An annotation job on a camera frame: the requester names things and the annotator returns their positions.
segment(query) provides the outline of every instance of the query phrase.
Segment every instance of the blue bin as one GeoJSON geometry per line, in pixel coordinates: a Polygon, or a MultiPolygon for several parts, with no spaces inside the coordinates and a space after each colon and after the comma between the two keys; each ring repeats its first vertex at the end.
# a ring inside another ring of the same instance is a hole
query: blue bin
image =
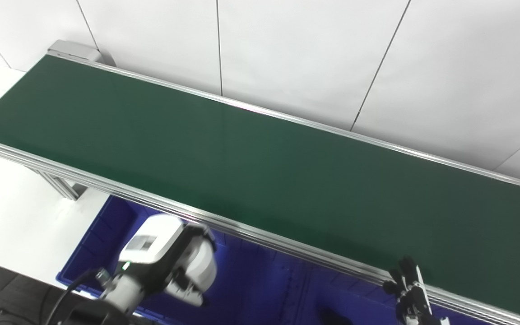
{"type": "MultiPolygon", "coordinates": [[[[113,272],[118,255],[144,220],[157,210],[110,197],[57,280],[70,284],[90,268],[113,272]]],[[[318,311],[330,308],[355,325],[395,325],[394,298],[370,284],[266,247],[213,231],[218,274],[194,307],[166,294],[146,298],[136,310],[165,325],[320,325],[318,311]]],[[[98,297],[102,289],[89,281],[78,290],[98,297]]],[[[484,325],[436,307],[453,325],[484,325]]]]}

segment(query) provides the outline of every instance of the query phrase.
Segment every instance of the conveyor leg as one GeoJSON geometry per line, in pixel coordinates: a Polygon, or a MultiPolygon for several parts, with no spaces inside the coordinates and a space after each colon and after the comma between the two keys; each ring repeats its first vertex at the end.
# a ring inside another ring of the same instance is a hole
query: conveyor leg
{"type": "Polygon", "coordinates": [[[65,179],[51,175],[49,173],[38,171],[37,169],[33,168],[31,168],[31,170],[41,175],[41,177],[43,177],[43,179],[45,179],[47,183],[49,183],[49,185],[51,185],[62,197],[68,198],[72,201],[77,201],[86,189],[85,187],[79,186],[78,184],[76,184],[77,188],[75,185],[74,187],[71,187],[65,181],[65,179]]]}

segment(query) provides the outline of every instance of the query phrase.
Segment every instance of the white table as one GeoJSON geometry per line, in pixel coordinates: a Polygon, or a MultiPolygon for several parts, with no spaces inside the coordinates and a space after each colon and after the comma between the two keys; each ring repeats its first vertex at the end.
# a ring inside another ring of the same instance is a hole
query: white table
{"type": "MultiPolygon", "coordinates": [[[[0,66],[0,97],[23,72],[0,66]]],[[[108,195],[62,198],[41,176],[0,158],[0,267],[65,288],[56,275],[108,195]]]]}

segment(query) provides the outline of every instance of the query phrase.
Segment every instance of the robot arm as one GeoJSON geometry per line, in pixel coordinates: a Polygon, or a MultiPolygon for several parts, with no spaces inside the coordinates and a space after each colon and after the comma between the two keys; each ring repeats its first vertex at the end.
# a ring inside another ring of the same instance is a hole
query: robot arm
{"type": "MultiPolygon", "coordinates": [[[[104,269],[95,274],[104,288],[100,298],[76,306],[62,325],[129,325],[140,302],[160,292],[201,306],[216,276],[214,251],[208,227],[171,214],[151,216],[124,246],[114,277],[104,269]]],[[[67,291],[79,284],[74,281],[67,291]]]]}
{"type": "Polygon", "coordinates": [[[450,325],[447,317],[433,316],[431,303],[421,275],[421,270],[410,256],[399,261],[402,274],[397,269],[389,271],[393,281],[382,285],[384,292],[396,297],[396,318],[402,325],[450,325]]]}

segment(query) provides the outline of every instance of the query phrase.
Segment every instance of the green belt surface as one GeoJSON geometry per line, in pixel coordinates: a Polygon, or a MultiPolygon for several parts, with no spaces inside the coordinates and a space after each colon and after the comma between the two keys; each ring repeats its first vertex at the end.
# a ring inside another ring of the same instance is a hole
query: green belt surface
{"type": "Polygon", "coordinates": [[[0,143],[520,313],[518,185],[52,56],[0,143]]]}

